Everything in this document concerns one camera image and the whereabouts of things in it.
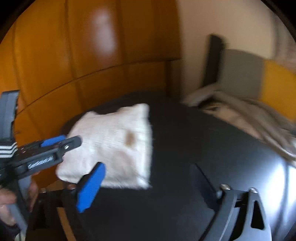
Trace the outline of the person's left hand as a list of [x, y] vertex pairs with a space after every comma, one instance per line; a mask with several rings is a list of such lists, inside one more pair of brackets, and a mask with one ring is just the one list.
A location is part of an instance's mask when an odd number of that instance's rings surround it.
[[[39, 189], [34, 180], [31, 181], [31, 184], [28, 189], [28, 208], [30, 211], [33, 210], [34, 204], [37, 200], [39, 194]], [[14, 204], [16, 202], [15, 194], [8, 189], [1, 187], [1, 221], [3, 221], [8, 226], [14, 226], [16, 220], [13, 217], [11, 211], [9, 210], [8, 205]]]

